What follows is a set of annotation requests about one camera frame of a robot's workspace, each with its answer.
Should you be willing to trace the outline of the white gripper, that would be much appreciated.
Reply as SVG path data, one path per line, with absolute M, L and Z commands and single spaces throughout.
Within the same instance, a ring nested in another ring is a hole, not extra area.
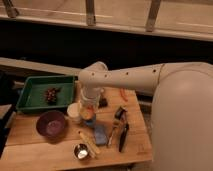
M 83 87 L 80 91 L 80 102 L 84 107 L 96 109 L 99 106 L 100 96 L 100 88 Z

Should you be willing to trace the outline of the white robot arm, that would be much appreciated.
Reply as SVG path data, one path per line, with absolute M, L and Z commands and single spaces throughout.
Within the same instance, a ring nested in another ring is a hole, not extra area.
M 81 100 L 98 101 L 102 87 L 153 98 L 153 171 L 213 171 L 213 65 L 155 64 L 109 70 L 96 62 L 80 71 Z

